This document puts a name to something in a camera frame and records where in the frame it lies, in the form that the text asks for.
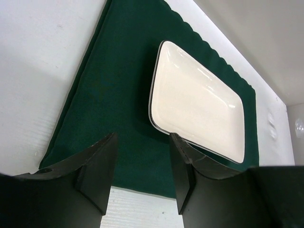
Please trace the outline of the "dark green cloth placemat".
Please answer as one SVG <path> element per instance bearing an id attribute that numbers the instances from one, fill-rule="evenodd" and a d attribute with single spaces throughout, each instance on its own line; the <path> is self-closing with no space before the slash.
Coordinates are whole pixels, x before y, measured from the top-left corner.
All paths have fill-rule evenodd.
<path id="1" fill-rule="evenodd" d="M 157 51 L 169 40 L 232 88 L 245 110 L 245 159 L 259 164 L 256 93 L 208 42 L 162 0 L 109 0 L 97 24 L 40 168 L 76 154 L 112 132 L 118 134 L 113 185 L 174 198 L 169 136 L 148 117 Z"/>

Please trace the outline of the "white rectangular plate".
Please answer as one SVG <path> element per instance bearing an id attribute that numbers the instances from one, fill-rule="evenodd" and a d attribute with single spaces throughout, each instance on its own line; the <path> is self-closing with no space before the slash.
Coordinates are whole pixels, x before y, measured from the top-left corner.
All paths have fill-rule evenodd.
<path id="1" fill-rule="evenodd" d="M 245 159 L 245 114 L 239 95 L 175 43 L 161 42 L 148 105 L 158 131 L 235 163 Z"/>

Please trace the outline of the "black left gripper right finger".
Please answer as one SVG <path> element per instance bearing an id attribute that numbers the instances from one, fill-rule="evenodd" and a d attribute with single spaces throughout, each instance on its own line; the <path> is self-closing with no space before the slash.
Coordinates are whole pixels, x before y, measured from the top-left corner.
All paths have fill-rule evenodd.
<path id="1" fill-rule="evenodd" d="M 170 134 L 178 213 L 186 228 L 301 228 L 302 166 L 237 171 Z"/>

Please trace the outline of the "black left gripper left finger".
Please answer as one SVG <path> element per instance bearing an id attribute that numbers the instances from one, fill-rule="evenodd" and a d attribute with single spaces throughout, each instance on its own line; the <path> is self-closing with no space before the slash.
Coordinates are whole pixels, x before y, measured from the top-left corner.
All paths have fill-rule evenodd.
<path id="1" fill-rule="evenodd" d="M 111 133 L 87 149 L 33 174 L 1 174 L 1 227 L 100 227 L 117 155 L 118 137 Z"/>

